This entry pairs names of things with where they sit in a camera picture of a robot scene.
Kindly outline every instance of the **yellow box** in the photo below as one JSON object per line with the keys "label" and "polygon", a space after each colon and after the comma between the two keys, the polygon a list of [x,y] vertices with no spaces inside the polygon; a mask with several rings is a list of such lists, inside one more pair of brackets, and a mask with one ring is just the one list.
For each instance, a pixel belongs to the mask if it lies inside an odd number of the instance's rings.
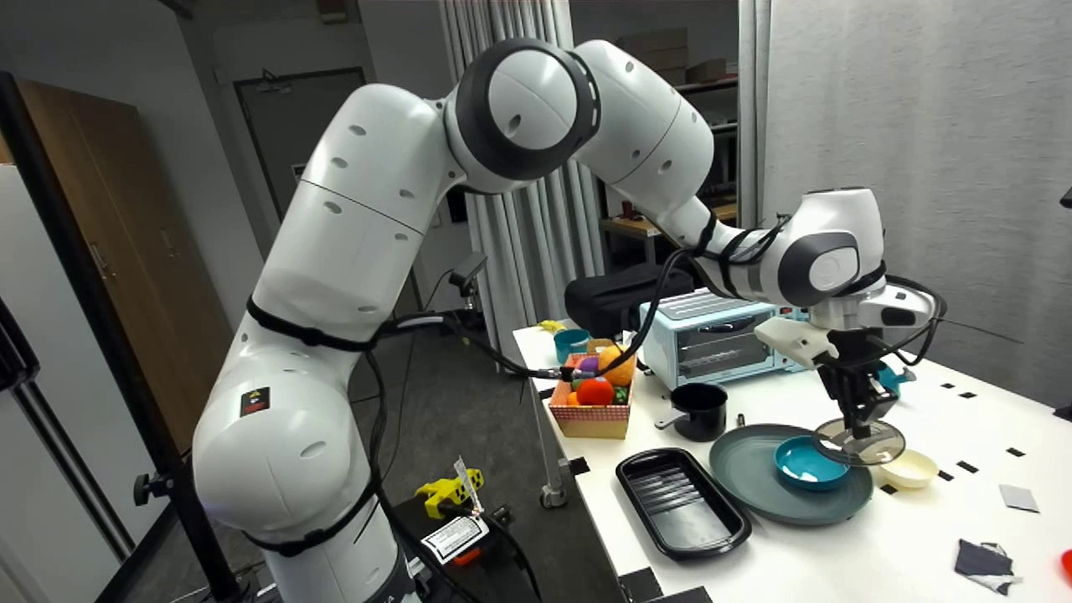
{"label": "yellow box", "polygon": [[624,439],[630,429],[630,405],[568,405],[568,381],[551,395],[551,414],[567,439]]}

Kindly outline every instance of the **blue plate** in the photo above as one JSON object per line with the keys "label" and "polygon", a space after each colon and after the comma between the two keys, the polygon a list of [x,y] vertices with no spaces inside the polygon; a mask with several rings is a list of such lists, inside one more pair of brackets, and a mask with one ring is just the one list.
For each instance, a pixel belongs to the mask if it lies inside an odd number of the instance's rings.
{"label": "blue plate", "polygon": [[848,465],[823,457],[816,439],[787,439],[775,452],[777,477],[795,489],[839,489],[848,479]]}

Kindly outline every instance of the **yellow object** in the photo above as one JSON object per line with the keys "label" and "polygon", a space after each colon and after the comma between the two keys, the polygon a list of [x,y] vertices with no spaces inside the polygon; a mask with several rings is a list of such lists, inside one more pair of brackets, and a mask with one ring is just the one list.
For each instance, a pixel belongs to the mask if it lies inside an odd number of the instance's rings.
{"label": "yellow object", "polygon": [[567,323],[539,323],[539,331],[551,331],[551,335],[557,335],[564,328],[567,328]]}
{"label": "yellow object", "polygon": [[[482,484],[482,472],[479,469],[466,469],[469,472],[469,483],[479,489]],[[466,491],[466,483],[464,479],[434,479],[434,483],[421,483],[414,489],[414,496],[427,500],[427,516],[441,524],[441,510],[451,510],[451,507],[466,507],[469,502],[469,491]]]}
{"label": "yellow object", "polygon": [[[616,340],[592,340],[592,350],[600,358],[600,371],[624,355],[624,349]],[[614,371],[604,371],[604,379],[614,387],[630,387],[633,384],[633,371],[638,371],[638,355],[625,358],[624,364],[616,364]]]}

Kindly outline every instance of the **white table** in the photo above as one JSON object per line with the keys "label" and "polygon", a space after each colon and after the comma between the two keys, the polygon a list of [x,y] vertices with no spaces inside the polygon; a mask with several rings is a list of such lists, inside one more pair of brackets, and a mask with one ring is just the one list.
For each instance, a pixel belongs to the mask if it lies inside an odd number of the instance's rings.
{"label": "white table", "polygon": [[[552,364],[552,337],[539,328],[520,328],[516,345],[532,369]],[[767,374],[732,393],[732,424],[785,421],[814,429],[839,414],[814,371]],[[551,413],[546,424],[567,459],[587,459],[577,477],[604,548],[616,575],[651,566],[662,593],[705,587],[710,599],[993,599],[1002,595],[951,570],[959,538],[1002,541],[1021,575],[1007,599],[1072,599],[1058,572],[1058,551],[1072,548],[1072,421],[1055,420],[1049,405],[1011,395],[970,374],[924,362],[901,402],[889,413],[912,448],[931,457],[956,479],[935,479],[924,491],[881,491],[848,524],[831,528],[787,528],[757,520],[752,538],[723,560],[673,564],[647,537],[614,469],[640,448],[676,446],[706,465],[710,443],[697,446],[658,420],[673,414],[666,387],[640,374],[630,393],[625,439],[567,439]],[[1004,510],[997,484],[1035,491],[1035,513]]]}

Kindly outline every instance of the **black tray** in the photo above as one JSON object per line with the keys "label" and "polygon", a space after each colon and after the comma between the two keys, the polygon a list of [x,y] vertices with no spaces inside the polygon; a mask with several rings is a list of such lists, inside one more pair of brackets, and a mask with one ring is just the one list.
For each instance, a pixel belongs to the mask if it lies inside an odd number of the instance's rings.
{"label": "black tray", "polygon": [[651,538],[669,560],[710,560],[752,537],[747,516],[682,448],[651,448],[616,465]]}

